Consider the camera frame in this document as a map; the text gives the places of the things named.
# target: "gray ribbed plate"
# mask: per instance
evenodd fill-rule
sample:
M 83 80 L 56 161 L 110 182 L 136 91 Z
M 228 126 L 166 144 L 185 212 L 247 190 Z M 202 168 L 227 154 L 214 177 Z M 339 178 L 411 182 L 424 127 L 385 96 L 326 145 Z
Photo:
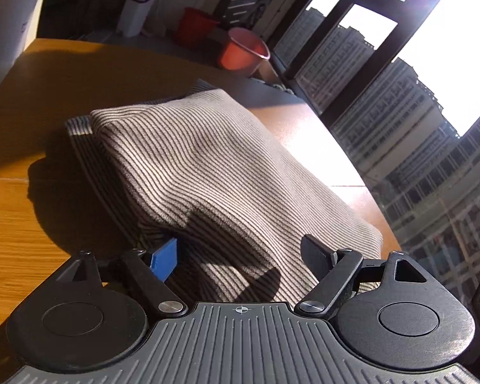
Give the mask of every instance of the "gray ribbed plate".
M 115 365 L 84 374 L 23 367 L 11 384 L 475 383 L 459 365 L 395 373 L 359 360 L 326 322 L 293 314 L 284 303 L 200 303 L 163 320 L 145 344 Z

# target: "striped cloth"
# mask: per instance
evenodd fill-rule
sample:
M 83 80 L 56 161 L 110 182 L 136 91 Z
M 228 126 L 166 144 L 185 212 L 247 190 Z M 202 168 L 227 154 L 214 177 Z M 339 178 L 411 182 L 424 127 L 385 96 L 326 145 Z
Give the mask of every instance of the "striped cloth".
M 294 305 L 317 283 L 300 258 L 304 234 L 380 258 L 380 233 L 251 112 L 210 88 L 200 81 L 183 99 L 67 122 L 88 179 L 127 240 L 146 248 L 183 240 L 169 287 L 190 305 Z

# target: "ribbed surface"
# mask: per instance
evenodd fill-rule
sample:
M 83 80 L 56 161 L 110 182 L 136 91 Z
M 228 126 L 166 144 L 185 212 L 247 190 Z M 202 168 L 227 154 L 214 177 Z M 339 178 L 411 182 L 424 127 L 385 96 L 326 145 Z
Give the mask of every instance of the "ribbed surface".
M 189 240 L 184 269 L 169 283 L 174 292 L 189 301 L 293 305 L 316 284 L 300 258 L 306 233 L 380 257 L 375 228 L 248 110 L 222 90 L 198 92 L 205 88 L 155 107 L 93 111 L 92 130 L 87 118 L 68 122 L 91 183 L 131 240 Z
M 199 304 L 160 322 L 146 344 L 113 367 L 78 375 L 24 368 L 12 384 L 453 384 L 476 382 L 460 367 L 426 374 L 387 372 L 347 352 L 326 322 L 284 304 Z

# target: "black device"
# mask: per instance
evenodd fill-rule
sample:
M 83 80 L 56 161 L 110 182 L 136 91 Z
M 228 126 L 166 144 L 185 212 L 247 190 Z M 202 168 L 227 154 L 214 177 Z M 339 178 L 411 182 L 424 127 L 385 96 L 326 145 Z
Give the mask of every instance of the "black device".
M 199 302 L 189 309 L 131 250 L 69 259 L 11 314 L 26 365 L 11 384 L 479 382 L 458 357 L 475 333 L 468 310 L 411 257 L 364 259 L 301 241 L 319 280 L 286 302 Z M 102 282 L 119 281 L 128 294 Z M 361 283 L 380 286 L 356 293 Z

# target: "white trash bin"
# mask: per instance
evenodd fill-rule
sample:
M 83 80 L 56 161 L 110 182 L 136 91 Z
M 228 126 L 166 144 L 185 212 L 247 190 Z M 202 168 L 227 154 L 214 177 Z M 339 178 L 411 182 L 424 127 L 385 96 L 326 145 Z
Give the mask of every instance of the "white trash bin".
M 132 37 L 141 33 L 146 17 L 155 0 L 126 0 L 116 31 L 124 37 Z

